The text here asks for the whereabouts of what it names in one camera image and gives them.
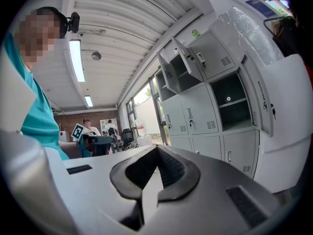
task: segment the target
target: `bag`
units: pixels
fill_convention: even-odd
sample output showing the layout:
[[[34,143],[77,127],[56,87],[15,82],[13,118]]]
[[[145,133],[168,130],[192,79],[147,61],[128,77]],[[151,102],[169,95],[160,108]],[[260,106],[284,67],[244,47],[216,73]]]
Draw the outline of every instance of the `bag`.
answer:
[[[114,128],[111,127],[111,128],[108,130],[108,133],[109,133],[109,136],[115,135]]]

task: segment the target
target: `brick wall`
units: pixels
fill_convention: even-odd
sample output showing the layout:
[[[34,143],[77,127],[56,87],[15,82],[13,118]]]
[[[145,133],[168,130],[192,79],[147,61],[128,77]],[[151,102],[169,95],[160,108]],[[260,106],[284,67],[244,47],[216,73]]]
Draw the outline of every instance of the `brick wall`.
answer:
[[[62,131],[68,131],[69,135],[71,135],[75,125],[83,124],[83,119],[87,118],[91,121],[91,126],[96,127],[101,133],[100,120],[102,119],[110,119],[116,118],[117,120],[117,128],[119,133],[122,133],[121,123],[119,120],[118,111],[106,111],[106,112],[90,112],[90,113],[81,113],[81,114],[73,114],[73,115],[59,115],[54,116],[55,121],[58,124],[61,124]]]

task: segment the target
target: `shelf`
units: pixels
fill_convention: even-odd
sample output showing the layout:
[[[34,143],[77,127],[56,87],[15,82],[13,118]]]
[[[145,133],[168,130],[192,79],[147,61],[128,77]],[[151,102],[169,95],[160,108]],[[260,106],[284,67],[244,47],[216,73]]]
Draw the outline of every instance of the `shelf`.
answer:
[[[230,105],[233,105],[233,104],[241,103],[243,101],[246,101],[246,97],[242,98],[242,99],[238,99],[238,100],[230,102],[230,103],[227,103],[227,104],[222,104],[222,105],[219,106],[219,108],[224,108],[224,107],[227,107],[227,106],[230,106]]]
[[[231,124],[225,124],[223,126],[223,131],[232,131],[232,130],[238,130],[238,129],[243,129],[243,128],[247,128],[247,127],[251,127],[251,120],[247,119],[244,121],[239,121],[239,122],[235,122],[235,123],[231,123]]]
[[[178,76],[178,78],[180,78],[180,77],[182,77],[182,76],[184,76],[184,75],[186,75],[186,74],[188,74],[188,71],[187,71],[187,70],[186,70],[184,73],[180,74],[180,75]]]

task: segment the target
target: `smoke detector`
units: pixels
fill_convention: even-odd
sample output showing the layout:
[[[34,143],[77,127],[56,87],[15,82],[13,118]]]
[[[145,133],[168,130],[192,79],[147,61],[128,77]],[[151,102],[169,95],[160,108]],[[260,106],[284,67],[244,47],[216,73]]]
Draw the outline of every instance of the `smoke detector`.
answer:
[[[99,61],[101,59],[101,54],[98,51],[95,51],[91,54],[92,59],[95,61]]]

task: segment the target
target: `person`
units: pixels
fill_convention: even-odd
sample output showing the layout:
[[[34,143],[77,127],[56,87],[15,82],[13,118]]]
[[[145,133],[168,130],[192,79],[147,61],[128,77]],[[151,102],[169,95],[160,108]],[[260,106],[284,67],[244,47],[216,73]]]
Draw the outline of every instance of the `person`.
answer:
[[[53,49],[55,39],[64,38],[67,32],[67,19],[54,7],[42,7],[26,15],[20,22],[18,32],[7,32],[3,46],[25,83],[36,94],[21,128],[24,135],[37,139],[43,147],[57,150],[62,160],[69,159],[67,154],[81,154],[75,142],[59,141],[59,126],[53,118],[52,109],[42,88],[31,72],[33,64],[42,59],[48,50]],[[90,149],[88,140],[84,141]]]
[[[106,126],[104,127],[104,130],[108,136],[117,135],[117,127],[115,124],[112,123],[111,119],[108,120],[108,124],[106,124]],[[115,153],[114,145],[111,145],[111,148],[112,148],[112,153]]]
[[[83,124],[84,124],[84,126],[85,126],[87,129],[89,129],[90,131],[92,131],[94,135],[96,135],[96,136],[101,136],[101,134],[100,134],[100,132],[98,131],[98,129],[97,129],[96,127],[92,127],[92,126],[91,126],[91,122],[90,122],[89,119],[84,118],[84,119],[83,119]]]

